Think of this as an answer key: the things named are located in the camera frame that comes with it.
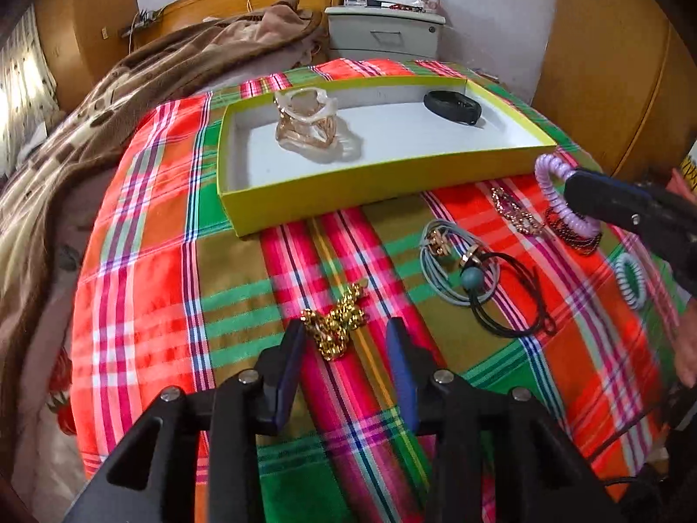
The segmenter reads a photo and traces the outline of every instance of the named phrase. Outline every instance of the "white nightstand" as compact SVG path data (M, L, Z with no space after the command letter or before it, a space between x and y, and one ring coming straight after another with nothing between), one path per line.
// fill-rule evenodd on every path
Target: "white nightstand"
M331 58L438 58L443 16L362 6L328 7L324 11L329 17Z

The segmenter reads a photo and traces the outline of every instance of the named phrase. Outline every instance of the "black fitness band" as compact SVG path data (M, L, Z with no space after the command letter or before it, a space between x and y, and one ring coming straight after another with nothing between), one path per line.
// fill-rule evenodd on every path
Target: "black fitness band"
M446 120L467 125L475 125L482 115L480 103L452 90L431 90L424 96L424 106Z
M477 297L470 295L470 308L472 309L472 312L474 313L479 324L481 324L489 332L504 338L522 338L524 336L535 334L538 330L543 330L550 336L556 333L557 325L552 316L547 312L545 300L542 298L542 290L539 286L537 270L535 270L533 273L514 257L508 254L502 254L498 251L486 251L482 254L478 254L477 257L482 264L487 259L494 257L501 258L506 263L510 263L511 267L513 267L516 275L518 276L518 281L520 281L520 284L528 292L528 294L530 294L538 307L538 317L536 318L534 324L525 330L516 330L515 328L508 328L507 326L497 323L484 311L482 303L479 302Z

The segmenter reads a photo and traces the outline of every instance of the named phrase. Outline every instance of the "drawer handle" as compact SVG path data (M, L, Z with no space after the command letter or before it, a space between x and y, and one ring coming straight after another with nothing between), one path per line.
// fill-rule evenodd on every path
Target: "drawer handle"
M404 41L403 41L403 39L402 39L402 32L401 32L401 31L371 31L370 34L371 34L373 37L375 37L375 39L376 39L376 40L378 41L378 43L381 44L381 45L387 45L388 47L389 47L389 46L392 46L392 47L402 46L402 47L403 47L403 45L404 45ZM381 38L380 38L381 35L388 35L388 36L391 35L391 36L393 36L393 37L396 36L396 37L399 38L399 41L397 42L397 41L395 41L393 38L392 38L391 41L388 41L388 40L385 40L385 39L381 39Z

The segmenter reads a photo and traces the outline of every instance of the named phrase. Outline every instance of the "plaid bedspread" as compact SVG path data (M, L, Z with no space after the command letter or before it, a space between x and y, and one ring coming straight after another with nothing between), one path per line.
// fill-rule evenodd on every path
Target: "plaid bedspread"
M531 389L586 456L660 398L672 381L670 333L684 305L670 270L636 237L614 228L604 227L600 248L588 258L557 239L517 234L496 213L489 192L501 186L541 218L546 202L531 175L235 236L215 188L227 104L323 78L434 73L475 79L548 132L568 161L597 167L501 87L436 62L334 61L168 102L142 121L102 204L75 300L72 407L88 473L163 387L192 392L219 385L277 344L301 309L326 310L342 285L363 277L369 279L367 325L335 363L325 363L308 338L291 421L280 438L259 443L271 522L315 521L318 514L323 521L422 519L433 441L416 438L400 420L386 368L390 316L403 316L419 344L475 386ZM483 330L468 309L438 298L417 259L420 232L433 218L454 220L496 251L536 267L558 334L505 340ZM621 298L611 269L625 250L647 269L650 301L640 313ZM512 326L535 313L505 271L487 305ZM653 416L640 422L597 458L595 471L636 472L658 422ZM202 439L198 499L205 494L207 454ZM484 519L493 521L489 480L484 489Z

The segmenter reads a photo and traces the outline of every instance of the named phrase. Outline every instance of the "black wristband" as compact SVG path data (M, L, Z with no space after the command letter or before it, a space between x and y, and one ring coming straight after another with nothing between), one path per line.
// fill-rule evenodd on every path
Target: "black wristband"
M482 115L482 106L460 92L431 90L424 96L424 106L451 122L475 125Z

